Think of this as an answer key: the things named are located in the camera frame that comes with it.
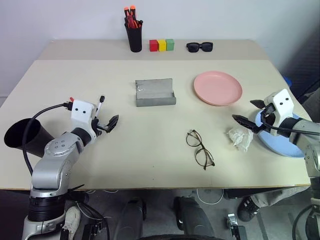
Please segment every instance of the black pen holder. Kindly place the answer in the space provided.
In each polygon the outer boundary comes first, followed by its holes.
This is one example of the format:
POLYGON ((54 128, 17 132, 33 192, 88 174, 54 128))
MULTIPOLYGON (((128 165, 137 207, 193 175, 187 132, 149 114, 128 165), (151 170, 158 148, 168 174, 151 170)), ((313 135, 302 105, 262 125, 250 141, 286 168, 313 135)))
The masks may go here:
POLYGON ((126 33, 128 35, 130 50, 134 53, 138 53, 142 50, 142 26, 138 28, 129 28, 125 26, 126 33))

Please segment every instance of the sunglasses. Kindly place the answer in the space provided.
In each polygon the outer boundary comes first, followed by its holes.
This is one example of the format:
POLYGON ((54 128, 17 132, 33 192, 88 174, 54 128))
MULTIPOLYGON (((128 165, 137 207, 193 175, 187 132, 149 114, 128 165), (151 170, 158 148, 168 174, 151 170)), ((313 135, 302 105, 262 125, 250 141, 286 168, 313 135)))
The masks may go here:
POLYGON ((211 52, 214 48, 214 43, 208 41, 203 43, 189 42, 186 44, 186 47, 190 53, 196 53, 199 51, 199 49, 202 49, 204 52, 211 52))

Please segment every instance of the green block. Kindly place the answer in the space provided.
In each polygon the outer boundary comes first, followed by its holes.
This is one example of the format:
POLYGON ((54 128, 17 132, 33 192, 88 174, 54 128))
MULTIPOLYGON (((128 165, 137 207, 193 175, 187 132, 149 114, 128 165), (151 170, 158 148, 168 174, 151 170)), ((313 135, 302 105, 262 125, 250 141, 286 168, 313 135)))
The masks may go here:
POLYGON ((173 39, 166 39, 166 50, 173 51, 175 47, 175 41, 173 39))

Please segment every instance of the shoe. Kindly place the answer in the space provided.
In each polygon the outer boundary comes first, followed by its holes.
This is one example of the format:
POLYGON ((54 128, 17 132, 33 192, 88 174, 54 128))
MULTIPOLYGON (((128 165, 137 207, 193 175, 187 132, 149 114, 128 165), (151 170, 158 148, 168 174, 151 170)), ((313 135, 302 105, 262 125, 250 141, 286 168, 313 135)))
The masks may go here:
POLYGON ((73 240, 80 224, 81 213, 79 208, 72 206, 66 211, 64 226, 62 229, 69 230, 69 240, 73 240))
POLYGON ((243 222, 249 222, 257 215, 259 209, 260 207, 252 201, 251 197, 246 197, 238 207, 238 218, 243 222))

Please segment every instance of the beige tabletop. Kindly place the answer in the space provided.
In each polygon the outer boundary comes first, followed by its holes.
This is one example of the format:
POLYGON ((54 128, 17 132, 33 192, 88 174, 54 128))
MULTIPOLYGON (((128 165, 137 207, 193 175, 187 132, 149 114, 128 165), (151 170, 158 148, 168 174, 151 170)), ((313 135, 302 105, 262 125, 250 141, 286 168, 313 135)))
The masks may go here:
MULTIPOLYGON (((96 103, 106 96, 99 119, 119 114, 115 129, 85 148, 72 168, 70 187, 130 188, 260 188, 304 186, 310 181, 303 158, 280 156, 257 136, 247 152, 233 146, 226 132, 237 126, 232 114, 251 119, 250 100, 288 88, 259 46, 250 40, 217 40, 210 53, 189 53, 187 40, 175 41, 173 52, 149 52, 148 44, 132 53, 126 41, 58 40, 49 44, 0 108, 0 136, 15 122, 73 97, 96 103), (243 95, 224 107, 201 101, 195 77, 222 71, 235 77, 243 95), (136 107, 135 80, 173 79, 176 105, 136 107), (197 130, 215 166, 203 170, 186 144, 197 130)), ((291 94, 294 112, 310 119, 291 94)), ((71 131, 71 113, 54 109, 38 119, 54 137, 71 131)), ((0 188, 29 189, 31 176, 22 151, 0 142, 0 188)), ((34 166, 38 157, 30 155, 34 166)))

